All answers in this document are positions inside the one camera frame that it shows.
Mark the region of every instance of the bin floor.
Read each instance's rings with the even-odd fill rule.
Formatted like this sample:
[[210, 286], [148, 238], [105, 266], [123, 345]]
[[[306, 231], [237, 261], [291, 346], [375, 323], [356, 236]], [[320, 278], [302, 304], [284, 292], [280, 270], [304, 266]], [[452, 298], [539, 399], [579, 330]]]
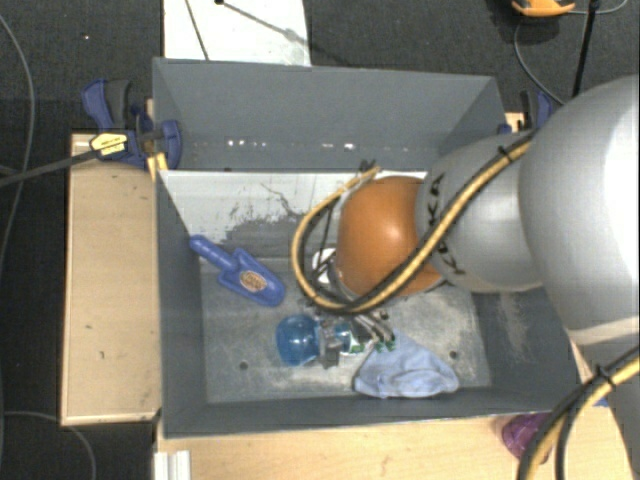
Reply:
[[[304, 311], [304, 299], [289, 264], [262, 260], [285, 283], [277, 308], [259, 306], [223, 288], [217, 273], [201, 271], [208, 402], [242, 402], [352, 396], [352, 381], [366, 354], [343, 356], [338, 367], [316, 362], [285, 366], [275, 329], [284, 317]], [[468, 292], [441, 286], [430, 293], [394, 301], [391, 324], [437, 354], [456, 372], [462, 387], [486, 387], [491, 378], [477, 315]]]

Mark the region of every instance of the blue ball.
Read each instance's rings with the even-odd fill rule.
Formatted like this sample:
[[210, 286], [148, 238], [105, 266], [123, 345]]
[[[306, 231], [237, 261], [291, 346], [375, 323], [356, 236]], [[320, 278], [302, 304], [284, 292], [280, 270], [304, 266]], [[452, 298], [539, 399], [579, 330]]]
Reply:
[[307, 315], [288, 316], [276, 328], [276, 344], [282, 361], [299, 366], [318, 357], [316, 322]]

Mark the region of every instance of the light blue cloth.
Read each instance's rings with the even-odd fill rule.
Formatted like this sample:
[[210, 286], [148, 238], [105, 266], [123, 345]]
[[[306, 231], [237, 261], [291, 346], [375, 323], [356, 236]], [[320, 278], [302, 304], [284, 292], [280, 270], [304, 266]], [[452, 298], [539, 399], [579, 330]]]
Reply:
[[460, 386], [451, 367], [433, 352], [394, 330], [395, 348], [372, 351], [354, 379], [354, 389], [377, 398], [425, 398]]

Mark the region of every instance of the gray bin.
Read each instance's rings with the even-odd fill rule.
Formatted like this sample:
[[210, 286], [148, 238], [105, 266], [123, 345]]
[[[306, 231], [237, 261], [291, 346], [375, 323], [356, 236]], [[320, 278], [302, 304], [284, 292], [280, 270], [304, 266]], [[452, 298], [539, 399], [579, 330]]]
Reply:
[[[329, 370], [290, 368], [275, 347], [280, 319], [305, 309], [288, 260], [300, 217], [361, 159], [415, 174], [494, 134], [503, 110], [493, 80], [157, 60], [154, 100], [156, 119], [177, 119], [185, 139], [180, 170], [157, 183], [167, 437], [543, 411], [575, 387], [569, 342], [542, 290], [472, 295], [442, 286], [394, 301], [394, 327], [460, 378], [458, 392], [428, 400], [354, 393], [363, 357]], [[376, 128], [397, 106], [411, 119]], [[262, 307], [224, 289], [189, 249], [195, 233], [263, 261], [285, 282], [284, 302]]]

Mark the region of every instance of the wooden table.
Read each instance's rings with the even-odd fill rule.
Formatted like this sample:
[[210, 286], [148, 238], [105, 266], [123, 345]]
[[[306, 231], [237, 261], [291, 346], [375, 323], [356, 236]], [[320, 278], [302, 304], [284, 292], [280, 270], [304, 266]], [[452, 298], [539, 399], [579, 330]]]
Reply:
[[[88, 136], [75, 135], [73, 153]], [[148, 174], [91, 161], [70, 175], [67, 290], [60, 417], [64, 425], [153, 419], [160, 406], [160, 345], [153, 184]], [[499, 438], [504, 419], [165, 440], [188, 451], [194, 480], [512, 479], [517, 461]], [[571, 478], [629, 479], [617, 426], [589, 409], [568, 449]], [[539, 478], [552, 478], [552, 461]]]

